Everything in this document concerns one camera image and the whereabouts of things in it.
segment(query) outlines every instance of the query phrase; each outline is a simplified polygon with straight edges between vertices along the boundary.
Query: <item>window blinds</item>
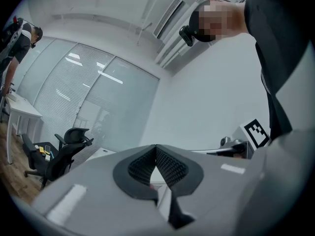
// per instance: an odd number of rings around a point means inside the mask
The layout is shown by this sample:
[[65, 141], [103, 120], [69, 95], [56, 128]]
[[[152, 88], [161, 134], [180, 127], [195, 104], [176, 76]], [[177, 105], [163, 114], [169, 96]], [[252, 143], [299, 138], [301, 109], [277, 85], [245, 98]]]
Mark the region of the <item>window blinds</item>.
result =
[[99, 148], [118, 152], [138, 146], [158, 86], [156, 77], [120, 58], [98, 73], [74, 124], [90, 129], [93, 145], [73, 157], [73, 166]]
[[37, 59], [37, 57], [44, 51], [44, 49], [53, 41], [53, 38], [42, 37], [42, 39], [36, 43], [35, 48], [30, 48], [28, 53], [25, 55], [22, 62], [19, 64], [19, 68], [16, 69], [13, 77], [13, 84], [15, 89], [18, 89], [21, 81], [23, 80], [25, 74]]
[[58, 140], [73, 127], [88, 91], [113, 55], [82, 44], [74, 46], [55, 66], [42, 86], [34, 107], [43, 115], [40, 141], [56, 148]]
[[51, 44], [48, 45], [32, 63], [20, 84], [17, 93], [26, 98], [33, 105], [38, 92], [51, 71], [74, 45], [75, 43], [73, 42], [61, 39], [55, 39], [51, 42]]

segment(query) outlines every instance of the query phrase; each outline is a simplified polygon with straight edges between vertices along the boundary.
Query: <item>air vent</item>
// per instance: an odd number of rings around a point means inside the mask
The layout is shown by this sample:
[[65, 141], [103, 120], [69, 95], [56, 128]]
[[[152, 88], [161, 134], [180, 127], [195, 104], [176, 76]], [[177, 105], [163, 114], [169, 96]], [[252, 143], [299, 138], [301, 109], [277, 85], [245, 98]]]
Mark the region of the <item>air vent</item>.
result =
[[173, 0], [172, 3], [169, 5], [168, 9], [165, 11], [164, 15], [162, 16], [161, 20], [157, 24], [153, 35], [156, 38], [159, 38], [165, 28], [167, 22], [170, 20], [171, 16], [176, 12], [176, 10], [181, 6], [183, 0]]

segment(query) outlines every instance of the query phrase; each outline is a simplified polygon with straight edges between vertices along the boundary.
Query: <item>black office chair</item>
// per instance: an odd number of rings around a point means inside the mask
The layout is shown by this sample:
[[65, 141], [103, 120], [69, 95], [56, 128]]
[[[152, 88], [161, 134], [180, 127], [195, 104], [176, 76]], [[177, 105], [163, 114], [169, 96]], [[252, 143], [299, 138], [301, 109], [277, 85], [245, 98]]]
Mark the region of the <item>black office chair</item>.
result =
[[[36, 170], [24, 171], [24, 176], [35, 175], [43, 177], [41, 190], [45, 187], [47, 180], [54, 181], [61, 177], [67, 166], [71, 167], [71, 164], [74, 162], [72, 157], [85, 147], [92, 145], [93, 139], [88, 139], [84, 135], [86, 131], [88, 129], [72, 128], [66, 132], [64, 139], [58, 138], [58, 135], [56, 135], [60, 143], [65, 144], [60, 150], [57, 150], [49, 142], [33, 144], [28, 135], [23, 134], [23, 151], [29, 159], [29, 167], [32, 170]], [[46, 161], [45, 157], [35, 148], [35, 145], [44, 148], [45, 146], [50, 146], [50, 151], [54, 158], [50, 155], [50, 161]]]
[[66, 131], [63, 138], [60, 135], [55, 134], [55, 136], [59, 140], [58, 150], [60, 151], [63, 145], [83, 143], [86, 138], [85, 132], [87, 132], [88, 130], [88, 128], [71, 128]]

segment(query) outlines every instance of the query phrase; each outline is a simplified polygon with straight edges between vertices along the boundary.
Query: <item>man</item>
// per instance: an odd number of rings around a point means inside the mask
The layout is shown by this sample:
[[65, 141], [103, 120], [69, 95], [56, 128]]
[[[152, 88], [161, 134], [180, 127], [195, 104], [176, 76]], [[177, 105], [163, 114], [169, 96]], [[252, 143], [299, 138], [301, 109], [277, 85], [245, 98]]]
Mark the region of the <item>man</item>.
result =
[[305, 18], [307, 0], [297, 1], [209, 0], [192, 13], [189, 21], [192, 35], [203, 42], [240, 33], [249, 33], [256, 39], [261, 80], [268, 97], [272, 140], [292, 130], [276, 93], [290, 77], [310, 42], [309, 29], [302, 27], [308, 21]]
[[29, 51], [31, 44], [35, 44], [36, 42], [40, 41], [42, 36], [43, 31], [41, 28], [38, 27], [32, 28], [29, 23], [24, 22], [21, 35], [19, 36], [18, 40], [16, 41], [11, 51], [9, 52], [8, 57], [0, 63], [1, 85], [2, 74], [5, 71], [8, 64], [11, 62], [6, 72], [4, 88], [2, 91], [3, 96], [5, 96], [8, 93], [15, 70], [17, 66], [21, 63], [22, 59], [25, 57], [26, 53]]

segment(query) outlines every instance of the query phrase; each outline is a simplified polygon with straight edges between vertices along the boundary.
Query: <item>wooden floor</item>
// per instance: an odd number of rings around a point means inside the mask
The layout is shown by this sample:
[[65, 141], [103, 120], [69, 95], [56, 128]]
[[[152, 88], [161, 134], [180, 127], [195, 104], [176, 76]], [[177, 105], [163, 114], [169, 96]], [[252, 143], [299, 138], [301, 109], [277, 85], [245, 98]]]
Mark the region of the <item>wooden floor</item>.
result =
[[30, 204], [40, 192], [40, 178], [37, 176], [24, 177], [24, 171], [32, 171], [26, 155], [22, 150], [22, 139], [15, 135], [12, 129], [12, 161], [10, 165], [6, 157], [7, 117], [0, 123], [0, 179], [10, 195], [17, 196]]

